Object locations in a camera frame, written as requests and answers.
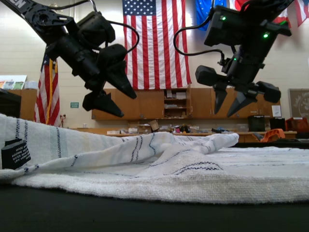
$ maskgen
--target orange object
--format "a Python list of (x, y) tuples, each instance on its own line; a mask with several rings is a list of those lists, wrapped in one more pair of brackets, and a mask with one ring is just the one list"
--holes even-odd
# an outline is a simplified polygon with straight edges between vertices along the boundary
[(258, 133), (253, 133), (252, 136), (257, 138), (261, 143), (272, 142), (274, 136), (277, 136), (279, 139), (285, 139), (285, 134), (282, 129), (274, 129), (266, 132), (264, 137)]

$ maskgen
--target striped towel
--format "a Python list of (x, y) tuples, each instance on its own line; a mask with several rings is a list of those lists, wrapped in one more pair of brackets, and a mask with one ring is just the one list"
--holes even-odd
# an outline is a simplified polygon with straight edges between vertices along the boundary
[[(5, 141), (20, 138), (27, 142), (31, 155), (31, 160), (17, 170), (2, 170), (0, 161), (0, 183), (171, 202), (309, 199), (307, 151), (227, 148), (238, 141), (234, 133), (208, 137), (154, 133), (115, 138), (4, 115), (0, 115), (0, 128), (0, 147)], [(280, 157), (282, 152), (289, 154), (288, 160), (280, 160), (287, 159)], [(276, 161), (272, 164), (285, 165), (260, 162), (269, 156)]]

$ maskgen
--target black tag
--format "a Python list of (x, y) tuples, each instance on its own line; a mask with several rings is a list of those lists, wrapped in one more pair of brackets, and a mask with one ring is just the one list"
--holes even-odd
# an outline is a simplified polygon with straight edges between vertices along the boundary
[(1, 157), (2, 169), (16, 170), (31, 160), (27, 142), (21, 139), (5, 142), (5, 147), (1, 149)]

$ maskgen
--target black bin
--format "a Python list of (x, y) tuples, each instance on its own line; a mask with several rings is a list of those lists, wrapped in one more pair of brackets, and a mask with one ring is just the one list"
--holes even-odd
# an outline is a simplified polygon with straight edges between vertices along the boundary
[(248, 117), (249, 131), (265, 131), (265, 117), (254, 115)]

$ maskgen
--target white wall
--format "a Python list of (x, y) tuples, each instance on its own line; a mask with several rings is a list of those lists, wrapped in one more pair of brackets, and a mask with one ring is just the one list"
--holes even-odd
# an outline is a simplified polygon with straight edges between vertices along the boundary
[[(73, 0), (37, 0), (36, 2), (49, 5), (56, 2), (61, 5), (72, 3)], [(123, 22), (121, 0), (97, 0), (97, 8), (102, 11), (104, 17), (109, 20)], [(74, 9), (65, 10), (63, 14), (74, 16), (79, 21), (92, 10), (91, 4), (84, 4)], [(270, 82), (281, 89), (282, 113), (286, 118), (290, 117), (288, 89), (309, 88), (309, 20), (301, 27), (297, 27), (294, 4), (289, 7), (289, 17), (292, 23), (292, 37), (279, 36), (265, 60), (265, 68), (259, 72), (255, 81)], [(195, 0), (187, 0), (186, 25), (195, 25)], [(124, 44), (123, 28), (115, 26), (115, 43)], [(209, 49), (204, 46), (205, 32), (191, 30), (187, 33), (189, 52)], [(225, 54), (232, 55), (230, 48), (218, 46)], [(40, 68), (44, 54), (45, 44), (27, 25), (27, 23), (0, 3), (0, 75), (26, 74), (28, 80), (38, 81)], [(216, 53), (205, 54), (189, 58), (190, 74), (193, 81), (192, 87), (205, 87), (196, 82), (195, 71), (198, 65), (214, 67), (220, 72), (221, 66), (217, 64), (220, 55)], [(84, 123), (88, 127), (126, 127), (126, 121), (102, 121), (91, 119), (91, 112), (83, 108), (70, 109), (70, 102), (83, 102), (88, 91), (84, 88), (84, 82), (79, 77), (71, 75), (71, 68), (59, 59), (59, 86), (61, 113), (67, 115), (66, 127), (81, 127)], [(201, 124), (204, 128), (223, 125), (233, 128), (234, 120), (207, 120), (191, 121)]]

